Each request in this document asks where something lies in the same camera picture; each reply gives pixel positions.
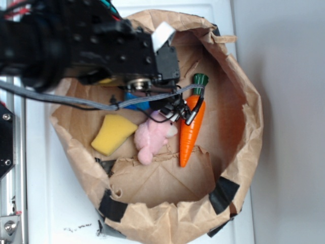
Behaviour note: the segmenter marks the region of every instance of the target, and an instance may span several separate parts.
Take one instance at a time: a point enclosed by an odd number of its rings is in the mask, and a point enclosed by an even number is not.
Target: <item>pink stuffed animal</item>
[[[166,119],[154,111],[151,117],[157,121]],[[139,125],[136,130],[134,142],[139,150],[138,159],[140,163],[149,165],[152,161],[153,155],[156,155],[163,145],[168,143],[168,139],[177,134],[177,128],[173,123],[168,120],[164,123],[157,123],[152,119]]]

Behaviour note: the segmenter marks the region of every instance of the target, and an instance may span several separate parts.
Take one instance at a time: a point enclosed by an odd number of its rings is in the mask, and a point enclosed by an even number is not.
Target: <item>carrot toy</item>
[[[206,85],[209,82],[209,77],[205,74],[195,74],[193,79],[194,84]],[[193,95],[186,99],[187,105],[191,110],[193,110],[197,105],[198,100],[200,99],[200,94],[201,89],[196,88],[193,92]],[[186,166],[187,161],[189,160],[189,157],[192,153],[202,124],[205,107],[206,104],[205,101],[203,101],[200,110],[190,125],[187,125],[184,120],[181,122],[179,149],[179,161],[181,167]]]

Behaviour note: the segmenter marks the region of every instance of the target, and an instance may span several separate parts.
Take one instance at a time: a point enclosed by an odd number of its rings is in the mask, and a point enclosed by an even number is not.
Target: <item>brown paper bag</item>
[[[236,38],[214,35],[216,26],[204,18],[148,10],[129,19],[148,32],[163,21],[178,31],[173,45],[180,86],[192,83],[194,73],[209,76],[207,109],[187,166],[178,166],[178,136],[150,166],[137,161],[133,136],[109,157],[94,151],[90,143],[107,111],[55,106],[51,121],[80,184],[107,225],[143,243],[186,243],[241,211],[262,146],[261,99],[235,58],[227,55],[225,43]],[[73,79],[62,82],[57,93],[106,104],[112,94],[123,98],[118,88],[82,86]],[[190,92],[183,95],[187,98]],[[127,109],[112,113],[136,124],[146,120]],[[111,177],[95,158],[117,160]]]

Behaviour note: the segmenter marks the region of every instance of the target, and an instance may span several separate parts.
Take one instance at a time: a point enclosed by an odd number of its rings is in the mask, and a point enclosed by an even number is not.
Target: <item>yellow sponge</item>
[[[121,115],[107,114],[91,146],[99,153],[109,156],[117,150],[137,128],[137,125]]]

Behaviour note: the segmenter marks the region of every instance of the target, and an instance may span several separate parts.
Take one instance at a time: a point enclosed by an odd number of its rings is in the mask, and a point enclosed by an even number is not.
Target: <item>gray cable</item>
[[[118,110],[119,108],[124,108],[126,106],[136,104],[136,103],[150,102],[150,101],[155,101],[155,100],[172,97],[174,95],[181,94],[189,89],[202,88],[202,93],[203,93],[205,87],[203,85],[192,84],[192,85],[188,85],[184,88],[177,90],[175,93],[166,93],[166,94],[159,94],[159,95],[150,96],[150,97],[135,98],[135,99],[127,100],[125,102],[118,103],[118,105],[106,105],[106,104],[90,101],[87,99],[74,98],[74,97],[68,97],[68,96],[57,96],[57,95],[51,95],[51,94],[46,94],[46,93],[37,93],[33,90],[27,90],[25,88],[18,87],[16,85],[7,83],[2,80],[0,80],[0,88],[6,90],[8,92],[14,93],[16,95],[19,95],[21,97],[25,97],[25,98],[29,98],[29,99],[33,99],[33,100],[37,100],[37,101],[50,102],[50,103],[79,104],[79,105],[84,105],[84,106],[88,106],[88,107],[96,108],[96,109],[100,109],[100,110],[113,111],[113,110]]]

